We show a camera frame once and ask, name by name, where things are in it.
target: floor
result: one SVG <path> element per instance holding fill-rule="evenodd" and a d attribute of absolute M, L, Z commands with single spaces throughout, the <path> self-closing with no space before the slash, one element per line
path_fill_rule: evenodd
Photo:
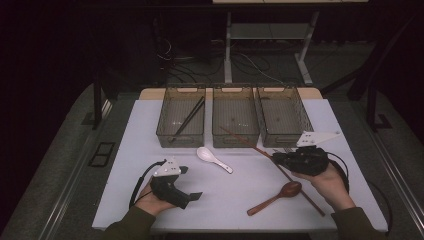
<path fill-rule="evenodd" d="M 223 82 L 222 42 L 213 44 L 214 54 L 202 61 L 189 53 L 177 52 L 175 65 L 169 70 L 168 82 Z M 234 42 L 231 48 L 233 82 L 279 80 L 302 86 L 302 76 L 293 57 L 300 47 L 296 41 Z M 367 59 L 373 47 L 372 43 L 311 45 L 305 62 L 313 87 L 321 89 L 355 70 Z M 392 128 L 372 132 L 364 121 L 366 99 L 349 101 L 346 97 L 349 86 L 343 85 L 324 98 L 329 99 L 351 150 L 391 225 L 388 238 L 423 239 L 423 230 L 416 224 L 422 217 L 419 209 L 424 203 L 421 190 L 424 180 L 423 145 L 382 94 L 378 96 L 377 114 L 384 114 Z M 90 86 L 73 105 L 1 239 L 100 239 L 102 232 L 92 229 L 91 223 L 126 121 L 139 93 L 121 93 L 117 100 L 107 102 L 103 109 L 104 120 L 96 130 L 92 130 L 90 125 L 92 94 Z M 103 168 L 87 166 L 101 142 L 115 143 L 109 164 Z M 390 167 L 395 167 L 400 173 L 400 183 L 397 175 L 389 171 Z M 418 213 L 414 213 L 411 206 L 418 206 Z M 265 237 L 292 239 L 280 235 L 261 235 L 256 239 Z M 337 234 L 311 233 L 309 237 L 314 240 L 337 239 Z M 205 239 L 205 236 L 169 235 L 166 238 Z M 239 239 L 222 235 L 213 239 L 224 238 Z"/>

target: person's left hand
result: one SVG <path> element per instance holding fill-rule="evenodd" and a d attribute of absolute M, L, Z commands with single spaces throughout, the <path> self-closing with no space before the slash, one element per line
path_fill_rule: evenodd
<path fill-rule="evenodd" d="M 152 178 L 150 178 L 149 182 L 146 184 L 143 190 L 141 190 L 139 197 L 144 197 L 139 199 L 134 204 L 134 206 L 152 214 L 153 216 L 157 216 L 159 213 L 167 209 L 174 208 L 175 206 L 167 201 L 160 200 L 153 194 L 152 188 L 150 187 L 151 181 Z"/>

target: person's right hand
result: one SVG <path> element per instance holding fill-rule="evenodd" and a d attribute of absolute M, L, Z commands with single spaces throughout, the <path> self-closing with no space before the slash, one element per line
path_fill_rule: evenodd
<path fill-rule="evenodd" d="M 356 207 L 349 193 L 346 191 L 343 180 L 336 168 L 330 163 L 327 170 L 317 176 L 292 172 L 293 176 L 303 178 L 311 182 L 318 193 L 325 198 L 334 211 Z"/>

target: wooden chopstick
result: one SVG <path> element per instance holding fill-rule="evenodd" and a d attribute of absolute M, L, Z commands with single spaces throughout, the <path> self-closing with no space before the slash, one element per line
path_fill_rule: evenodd
<path fill-rule="evenodd" d="M 268 159 L 271 160 L 272 163 L 274 163 L 275 166 L 277 166 L 277 168 L 284 174 L 284 176 L 286 176 L 289 181 L 293 181 L 293 179 L 281 168 L 280 165 L 278 165 L 274 159 L 272 158 L 271 155 L 269 155 L 267 152 L 257 148 L 255 145 L 253 145 L 251 142 L 246 141 L 245 139 L 241 138 L 240 136 L 238 136 L 237 134 L 231 132 L 228 129 L 225 129 L 223 127 L 220 126 L 220 128 L 224 131 L 226 131 L 227 133 L 229 133 L 231 136 L 237 138 L 241 143 L 246 144 L 247 146 L 255 149 L 256 151 L 258 151 L 259 153 L 261 153 L 262 155 L 264 155 L 265 157 L 267 157 Z M 318 207 L 318 205 L 303 191 L 301 190 L 300 193 L 306 198 L 306 200 L 308 200 L 308 202 L 321 214 L 321 216 L 325 216 L 325 212 L 322 211 L 322 209 L 320 207 Z"/>

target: chopstick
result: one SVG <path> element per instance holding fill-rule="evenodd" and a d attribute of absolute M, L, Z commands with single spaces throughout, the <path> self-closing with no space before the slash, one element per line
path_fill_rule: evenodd
<path fill-rule="evenodd" d="M 196 113 L 199 111 L 200 108 L 202 108 L 202 105 L 205 103 L 205 97 L 202 96 L 199 101 L 197 101 L 194 108 L 191 110 L 191 112 L 188 114 L 186 119 L 184 120 L 183 124 L 178 128 L 177 132 L 174 134 L 174 136 L 171 139 L 171 143 L 175 141 L 176 137 L 180 135 L 180 133 L 184 130 L 184 128 L 187 126 L 187 124 L 191 121 L 191 119 L 196 115 Z"/>
<path fill-rule="evenodd" d="M 237 138 L 241 143 L 246 144 L 247 146 L 255 149 L 256 151 L 258 151 L 259 153 L 261 153 L 262 155 L 264 155 L 265 157 L 269 158 L 271 160 L 272 163 L 274 163 L 275 166 L 277 166 L 277 168 L 284 174 L 284 176 L 286 176 L 290 182 L 293 181 L 293 179 L 281 168 L 280 165 L 278 165 L 274 159 L 272 159 L 272 156 L 269 155 L 267 152 L 260 150 L 259 148 L 257 148 L 255 145 L 253 145 L 251 142 L 246 141 L 245 139 L 241 138 L 240 136 L 238 136 L 237 134 L 231 132 L 228 129 L 225 129 L 223 127 L 220 127 L 222 130 L 226 131 L 227 133 L 229 133 L 231 136 Z M 321 216 L 325 216 L 325 212 L 321 210 L 321 208 L 318 207 L 318 205 L 303 191 L 301 190 L 300 193 L 306 198 L 306 200 L 308 200 L 308 202 L 321 214 Z"/>

